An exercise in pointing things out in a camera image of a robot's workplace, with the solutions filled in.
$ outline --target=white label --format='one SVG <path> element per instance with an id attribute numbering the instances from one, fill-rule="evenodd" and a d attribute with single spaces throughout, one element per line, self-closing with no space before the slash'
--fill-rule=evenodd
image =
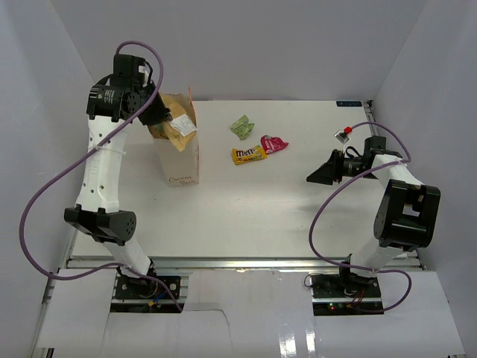
<path id="1" fill-rule="evenodd" d="M 188 136 L 190 133 L 195 132 L 197 130 L 194 125 L 194 122 L 186 114 L 172 119 L 171 126 L 177 129 L 179 133 L 183 136 Z"/>

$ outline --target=white table surface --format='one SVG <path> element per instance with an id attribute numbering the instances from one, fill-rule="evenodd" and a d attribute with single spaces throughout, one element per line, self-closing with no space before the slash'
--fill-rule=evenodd
<path id="1" fill-rule="evenodd" d="M 136 237 L 151 257 L 313 257 L 309 225 L 337 188 L 306 177 L 340 148 L 333 134 L 366 120 L 362 107 L 334 101 L 197 101 L 200 183 L 170 187 L 152 139 L 139 121 L 129 127 L 119 181 L 122 210 L 137 215 Z M 255 128 L 241 141 L 228 129 L 246 114 Z M 249 149 L 265 135 L 290 145 L 268 159 L 236 166 L 232 148 Z M 370 136 L 353 132 L 360 152 Z M 358 180 L 325 210 L 315 228 L 316 248 L 345 257 L 373 234 L 384 189 Z M 110 256 L 79 233 L 72 256 Z"/>

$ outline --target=red candy wrapper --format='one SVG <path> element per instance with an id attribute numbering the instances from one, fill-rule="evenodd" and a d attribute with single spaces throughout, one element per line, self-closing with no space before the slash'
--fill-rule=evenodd
<path id="1" fill-rule="evenodd" d="M 265 149 L 265 153 L 267 154 L 281 151 L 288 146 L 288 143 L 283 142 L 278 136 L 263 136 L 260 142 L 262 142 L 262 147 Z"/>

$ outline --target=gray wall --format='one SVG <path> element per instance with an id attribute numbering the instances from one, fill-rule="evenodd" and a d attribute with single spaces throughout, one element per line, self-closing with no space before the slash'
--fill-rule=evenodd
<path id="1" fill-rule="evenodd" d="M 0 0 L 0 356 L 29 355 L 46 278 L 23 257 L 18 223 L 33 193 L 86 150 L 92 79 L 49 0 Z M 53 186 L 26 234 L 37 261 L 55 270 L 81 170 Z"/>
<path id="2" fill-rule="evenodd" d="M 376 118 L 408 145 L 413 174 L 442 192 L 437 269 L 469 357 L 477 357 L 477 1 L 431 0 L 376 97 Z"/>
<path id="3" fill-rule="evenodd" d="M 196 99 L 374 98 L 426 0 L 52 0 L 94 79 L 126 39 Z"/>

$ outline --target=purple cable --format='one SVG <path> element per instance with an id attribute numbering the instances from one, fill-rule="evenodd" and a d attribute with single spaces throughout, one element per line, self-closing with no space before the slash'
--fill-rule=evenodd
<path id="1" fill-rule="evenodd" d="M 325 256 L 323 256 L 322 254 L 320 254 L 315 246 L 313 245 L 313 230 L 315 229 L 315 225 L 316 225 L 316 222 L 318 221 L 318 218 L 321 216 L 322 212 L 325 210 L 325 208 L 328 206 L 328 204 L 331 202 L 331 200 L 333 200 L 340 192 L 342 192 L 343 190 L 345 190 L 349 185 L 351 185 L 351 183 L 354 183 L 355 181 L 357 181 L 359 178 L 362 178 L 364 177 L 365 175 L 368 175 L 368 174 L 371 174 L 377 170 L 380 170 L 380 169 L 383 169 L 383 168 L 386 168 L 388 166 L 395 166 L 395 165 L 398 165 L 400 163 L 410 163 L 411 162 L 411 154 L 409 153 L 408 149 L 405 147 L 404 143 L 401 141 L 401 139 L 389 128 L 385 127 L 384 125 L 380 125 L 378 123 L 374 123 L 374 122 L 361 122 L 361 123 L 358 123 L 357 125 L 353 125 L 351 128 L 352 129 L 355 129 L 357 127 L 360 127 L 362 125 L 375 125 L 377 127 L 381 127 L 383 129 L 385 129 L 390 135 L 392 135 L 396 141 L 401 145 L 402 149 L 404 150 L 407 158 L 404 159 L 404 160 L 401 160 L 401 161 L 395 161 L 395 162 L 390 162 L 390 163 L 385 163 L 385 164 L 382 164 L 380 166 L 377 166 L 376 168 L 372 168 L 372 169 L 368 169 L 368 170 L 365 170 L 364 172 L 356 175 L 355 177 L 351 178 L 349 181 L 347 181 L 346 183 L 344 183 L 342 186 L 340 186 L 339 188 L 337 188 L 331 195 L 329 198 L 327 198 L 325 200 L 325 202 L 323 203 L 323 205 L 321 205 L 320 209 L 318 210 L 318 212 L 316 213 L 315 217 L 313 218 L 313 221 L 312 221 L 312 225 L 310 226 L 310 231 L 309 231 L 309 235 L 308 235 L 308 241 L 309 241 L 309 245 L 310 245 L 310 248 L 312 249 L 312 251 L 315 253 L 315 255 L 320 259 L 320 260 L 323 260 L 327 263 L 331 263 L 332 265 L 335 265 L 335 266 L 340 266 L 340 267 L 344 267 L 344 268 L 348 268 L 348 269 L 359 269 L 359 270 L 364 270 L 364 271 L 373 271 L 372 268 L 369 268 L 369 267 L 365 267 L 365 266 L 357 266 L 357 265 L 350 265 L 350 264 L 347 264 L 347 263 L 339 263 L 338 261 L 333 261 L 331 259 L 328 259 L 326 258 Z M 388 310 L 392 310 L 394 307 L 397 307 L 399 306 L 409 295 L 409 292 L 411 291 L 411 287 L 412 287 L 412 279 L 411 279 L 411 276 L 409 276 L 409 274 L 403 270 L 397 270 L 397 269 L 389 269 L 389 270 L 379 270 L 378 273 L 380 274 L 387 274 L 387 273 L 398 273 L 398 274 L 403 274 L 407 277 L 408 279 L 408 288 L 406 289 L 404 295 L 395 303 L 395 304 L 392 304 L 391 306 L 389 307 L 386 307 L 386 308 L 383 308 L 382 310 L 363 310 L 363 309 L 359 309 L 360 311 L 362 312 L 366 312 L 366 313 L 383 313 L 383 312 L 386 312 Z"/>
<path id="2" fill-rule="evenodd" d="M 140 41 L 134 41 L 134 40 L 131 40 L 131 41 L 125 41 L 123 43 L 121 43 L 118 48 L 116 49 L 116 54 L 118 54 L 121 49 L 123 47 L 125 47 L 126 45 L 139 45 L 141 47 L 144 47 L 146 48 L 147 50 L 149 50 L 154 56 L 155 58 L 157 59 L 157 62 L 159 63 L 159 80 L 157 81 L 157 85 L 156 85 L 156 88 L 154 89 L 154 91 L 152 92 L 151 94 L 151 97 L 149 97 L 149 99 L 144 103 L 144 105 L 142 105 L 141 108 L 139 108 L 135 113 L 133 113 L 128 119 L 126 119 L 124 122 L 121 123 L 121 125 L 119 125 L 116 129 L 114 129 L 113 131 L 111 131 L 107 136 L 105 136 L 103 138 L 103 140 L 101 140 L 97 147 L 101 147 L 103 146 L 105 143 L 107 143 L 108 140 L 110 140 L 111 138 L 113 138 L 118 132 L 122 131 L 127 125 L 129 125 L 137 116 L 139 116 L 142 112 L 144 112 L 146 110 L 146 108 L 149 107 L 149 105 L 152 103 L 152 101 L 155 99 L 157 93 L 159 93 L 159 88 L 161 87 L 161 84 L 162 84 L 162 79 L 164 77 L 164 65 L 162 63 L 162 60 L 161 60 L 161 57 L 159 56 L 159 54 L 156 52 L 156 50 L 154 50 L 152 47 L 150 47 L 148 44 L 146 43 L 143 43 L 143 42 L 140 42 Z M 90 274 L 93 274 L 99 270 L 102 270 L 102 269 L 107 269 L 109 267 L 122 267 L 123 265 L 121 263 L 106 263 L 104 265 L 101 265 L 99 267 L 96 267 L 96 268 L 93 268 L 92 270 L 90 271 L 87 271 L 87 272 L 84 272 L 82 274 L 76 274 L 75 276 L 68 276 L 68 277 L 64 277 L 64 276 L 59 276 L 57 274 L 54 274 L 52 272 L 48 272 L 46 271 L 43 267 L 41 267 L 39 265 L 39 263 L 37 261 L 35 261 L 35 259 L 33 258 L 33 256 L 31 256 L 30 254 L 30 251 L 28 250 L 28 247 L 26 245 L 26 242 L 25 242 L 25 223 L 26 223 L 26 220 L 27 220 L 27 216 L 28 216 L 28 213 L 30 212 L 30 209 L 31 207 L 33 206 L 33 204 L 35 203 L 35 201 L 37 201 L 37 199 L 41 196 L 41 194 L 43 194 L 50 186 L 52 186 L 53 184 L 55 184 L 57 181 L 59 181 L 59 179 L 63 178 L 65 175 L 67 175 L 68 173 L 70 173 L 73 169 L 76 169 L 81 163 L 84 163 L 89 157 L 91 157 L 94 153 L 96 153 L 98 151 L 97 148 L 93 148 L 91 149 L 90 151 L 88 151 L 85 155 L 83 155 L 79 160 L 77 160 L 76 162 L 74 162 L 73 164 L 71 164 L 68 168 L 66 168 L 65 170 L 63 170 L 61 173 L 59 173 L 58 175 L 56 175 L 55 177 L 53 177 L 48 183 L 46 183 L 45 185 L 43 185 L 30 199 L 30 201 L 27 203 L 25 209 L 23 210 L 23 214 L 22 214 L 22 217 L 20 219 L 20 224 L 19 224 L 19 239 L 20 239 L 20 246 L 22 247 L 22 251 L 23 251 L 23 254 L 25 255 L 25 257 L 27 258 L 27 260 L 30 262 L 30 264 L 41 274 L 44 274 L 46 277 L 48 277 L 49 279 L 52 279 L 52 280 L 60 280 L 60 281 L 70 281 L 70 280 L 77 280 L 78 278 L 82 278 L 82 277 L 85 277 L 85 276 L 88 276 Z M 166 292 L 169 294 L 169 296 L 171 296 L 171 299 L 172 301 L 175 303 L 175 305 L 177 306 L 177 308 L 182 311 L 182 309 L 180 308 L 177 300 L 175 299 L 175 297 L 172 295 L 171 291 L 167 288 L 167 286 L 159 279 L 155 278 L 155 277 L 150 277 L 150 276 L 145 276 L 143 274 L 140 274 L 138 272 L 135 272 L 133 271 L 132 269 L 129 268 L 129 270 L 131 272 L 133 272 L 134 274 L 136 274 L 137 276 L 140 276 L 142 278 L 146 278 L 148 280 L 152 280 L 152 281 L 155 281 L 155 282 L 158 282 L 158 284 L 160 284 L 162 287 L 165 288 Z"/>

